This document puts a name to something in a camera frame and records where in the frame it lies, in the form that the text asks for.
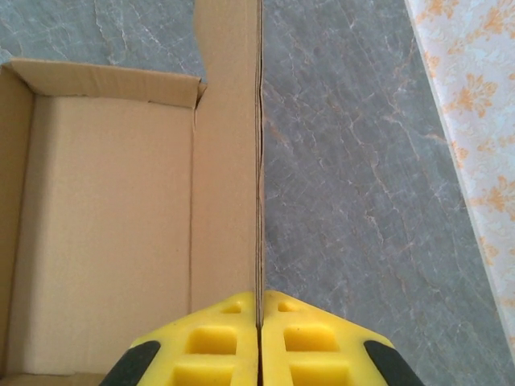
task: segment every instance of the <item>cardboard fold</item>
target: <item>cardboard fold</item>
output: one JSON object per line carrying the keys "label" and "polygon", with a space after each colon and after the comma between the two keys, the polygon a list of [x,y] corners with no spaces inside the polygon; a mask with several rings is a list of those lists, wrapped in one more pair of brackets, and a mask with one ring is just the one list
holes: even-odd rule
{"label": "cardboard fold", "polygon": [[106,97],[194,108],[200,78],[92,64],[12,59],[9,67],[48,97]]}

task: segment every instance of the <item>rectangular hole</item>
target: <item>rectangular hole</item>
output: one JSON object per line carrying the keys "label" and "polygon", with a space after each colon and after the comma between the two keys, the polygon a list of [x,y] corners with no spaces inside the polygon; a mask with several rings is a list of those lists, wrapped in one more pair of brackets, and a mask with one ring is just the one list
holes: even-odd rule
{"label": "rectangular hole", "polygon": [[230,386],[232,367],[177,366],[169,386]]}
{"label": "rectangular hole", "polygon": [[293,386],[353,386],[345,365],[291,364]]}
{"label": "rectangular hole", "polygon": [[187,340],[187,354],[235,355],[236,331],[222,326],[203,326],[193,330]]}
{"label": "rectangular hole", "polygon": [[335,334],[325,326],[290,326],[284,330],[286,351],[338,351]]}

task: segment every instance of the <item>marble tile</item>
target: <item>marble tile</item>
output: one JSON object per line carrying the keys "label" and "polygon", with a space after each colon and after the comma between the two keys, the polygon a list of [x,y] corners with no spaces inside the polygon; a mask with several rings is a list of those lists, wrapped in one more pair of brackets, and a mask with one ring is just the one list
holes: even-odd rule
{"label": "marble tile", "polygon": [[[265,0],[268,286],[388,336],[430,384],[515,371],[400,0]],[[0,3],[12,55],[203,75],[192,2]]]}

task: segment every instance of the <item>cardboard box flap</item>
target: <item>cardboard box flap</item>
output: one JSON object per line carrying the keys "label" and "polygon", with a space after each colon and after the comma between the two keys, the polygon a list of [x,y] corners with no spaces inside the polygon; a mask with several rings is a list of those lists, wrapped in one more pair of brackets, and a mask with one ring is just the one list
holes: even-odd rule
{"label": "cardboard box flap", "polygon": [[33,95],[14,74],[0,71],[0,374],[5,362],[12,275],[31,125]]}
{"label": "cardboard box flap", "polygon": [[148,101],[193,108],[200,78],[92,64],[12,59],[8,64],[37,94]]}
{"label": "cardboard box flap", "polygon": [[198,0],[208,87],[196,110],[192,308],[262,285],[261,2]]}
{"label": "cardboard box flap", "polygon": [[104,376],[75,374],[73,376],[8,376],[0,386],[98,386]]}

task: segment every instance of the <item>orange flower pattern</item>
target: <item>orange flower pattern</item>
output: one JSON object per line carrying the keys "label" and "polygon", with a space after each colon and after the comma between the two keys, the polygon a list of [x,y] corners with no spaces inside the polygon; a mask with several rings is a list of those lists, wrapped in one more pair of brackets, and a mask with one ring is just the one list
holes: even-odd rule
{"label": "orange flower pattern", "polygon": [[458,168],[462,169],[464,167],[464,161],[468,157],[468,150],[463,147],[459,147],[456,141],[453,141],[451,145],[456,157],[456,164],[458,165]]}
{"label": "orange flower pattern", "polygon": [[494,82],[485,82],[482,75],[467,74],[467,86],[463,87],[456,95],[456,99],[443,106],[443,111],[449,113],[452,110],[475,110],[479,117],[486,114],[486,108],[492,106],[492,96],[497,90]]}
{"label": "orange flower pattern", "polygon": [[424,54],[424,58],[426,59],[427,68],[429,69],[429,76],[434,78],[436,76],[435,70],[440,64],[440,58],[438,56],[431,56],[427,51]]}
{"label": "orange flower pattern", "polygon": [[416,23],[423,22],[427,18],[433,20],[437,16],[445,14],[447,18],[451,18],[454,14],[454,7],[459,4],[459,0],[429,0],[427,8],[422,11],[415,19]]}
{"label": "orange flower pattern", "polygon": [[407,0],[515,357],[515,0]]}
{"label": "orange flower pattern", "polygon": [[464,51],[476,39],[490,40],[492,35],[500,35],[507,32],[511,39],[515,39],[515,2],[513,0],[500,0],[495,6],[490,7],[488,13],[481,18],[482,23],[462,39],[457,39],[447,51],[449,54],[457,54]]}
{"label": "orange flower pattern", "polygon": [[508,182],[504,175],[497,177],[496,187],[484,190],[484,195],[471,199],[471,205],[486,205],[499,213],[508,213],[509,219],[515,221],[515,181]]}

